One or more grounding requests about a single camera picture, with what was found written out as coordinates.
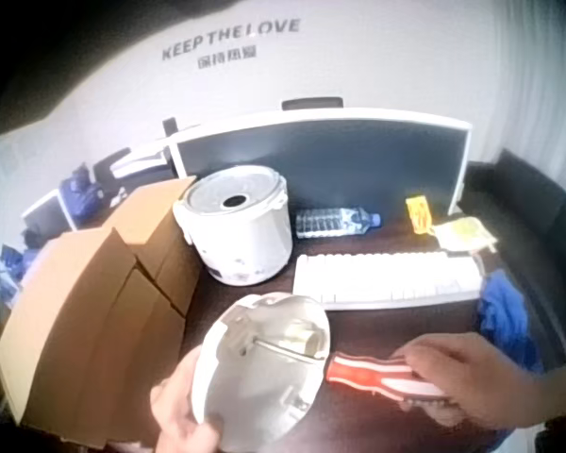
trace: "bottle cap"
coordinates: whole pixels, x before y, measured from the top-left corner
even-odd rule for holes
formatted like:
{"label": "bottle cap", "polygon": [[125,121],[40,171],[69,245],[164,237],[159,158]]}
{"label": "bottle cap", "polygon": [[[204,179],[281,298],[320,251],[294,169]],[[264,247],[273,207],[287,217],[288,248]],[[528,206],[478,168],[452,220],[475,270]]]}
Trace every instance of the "bottle cap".
{"label": "bottle cap", "polygon": [[379,214],[369,214],[371,215],[371,228],[381,227],[381,215]]}

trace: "plastic bottle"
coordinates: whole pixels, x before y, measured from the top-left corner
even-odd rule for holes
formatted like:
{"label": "plastic bottle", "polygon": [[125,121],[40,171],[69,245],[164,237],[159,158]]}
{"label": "plastic bottle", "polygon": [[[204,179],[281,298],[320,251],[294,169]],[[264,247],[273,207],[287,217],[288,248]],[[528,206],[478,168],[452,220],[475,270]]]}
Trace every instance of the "plastic bottle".
{"label": "plastic bottle", "polygon": [[381,227],[380,215],[370,214],[363,208],[299,210],[295,216],[295,233],[298,238],[365,234],[369,228],[376,227]]}

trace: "white keyboard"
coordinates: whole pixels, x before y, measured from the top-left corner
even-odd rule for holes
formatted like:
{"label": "white keyboard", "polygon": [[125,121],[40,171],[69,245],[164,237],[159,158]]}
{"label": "white keyboard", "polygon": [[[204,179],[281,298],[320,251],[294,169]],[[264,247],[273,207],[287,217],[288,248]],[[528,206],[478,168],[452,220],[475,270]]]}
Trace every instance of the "white keyboard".
{"label": "white keyboard", "polygon": [[293,293],[326,310],[420,307],[480,297],[482,275],[472,257],[444,252],[301,255]]}

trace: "dark wooden desk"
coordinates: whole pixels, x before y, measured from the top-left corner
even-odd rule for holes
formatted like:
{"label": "dark wooden desk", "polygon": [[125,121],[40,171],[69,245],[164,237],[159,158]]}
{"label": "dark wooden desk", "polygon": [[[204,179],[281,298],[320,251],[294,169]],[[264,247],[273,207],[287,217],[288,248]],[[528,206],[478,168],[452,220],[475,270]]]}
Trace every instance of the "dark wooden desk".
{"label": "dark wooden desk", "polygon": [[[416,236],[410,226],[386,226],[365,236],[297,241],[281,273],[253,287],[223,285],[205,270],[187,316],[181,354],[200,344],[218,316],[247,294],[291,292],[295,259],[306,253],[374,253],[436,250],[436,239]],[[485,261],[494,267],[494,260]],[[401,310],[329,311],[332,350],[386,358],[398,346],[428,332],[476,328],[476,302]],[[443,428],[422,411],[400,411],[387,398],[324,383],[312,409],[289,434],[264,451],[283,452],[476,452],[487,451],[494,432],[465,422]]]}

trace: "white rice cooker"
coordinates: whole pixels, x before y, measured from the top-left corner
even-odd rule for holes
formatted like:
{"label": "white rice cooker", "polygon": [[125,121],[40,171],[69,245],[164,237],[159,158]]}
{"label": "white rice cooker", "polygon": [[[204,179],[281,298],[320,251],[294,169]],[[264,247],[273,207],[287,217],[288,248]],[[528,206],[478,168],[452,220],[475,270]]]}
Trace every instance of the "white rice cooker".
{"label": "white rice cooker", "polygon": [[207,176],[173,206],[185,239],[228,285],[260,283],[291,255],[287,183],[275,170],[243,165]]}

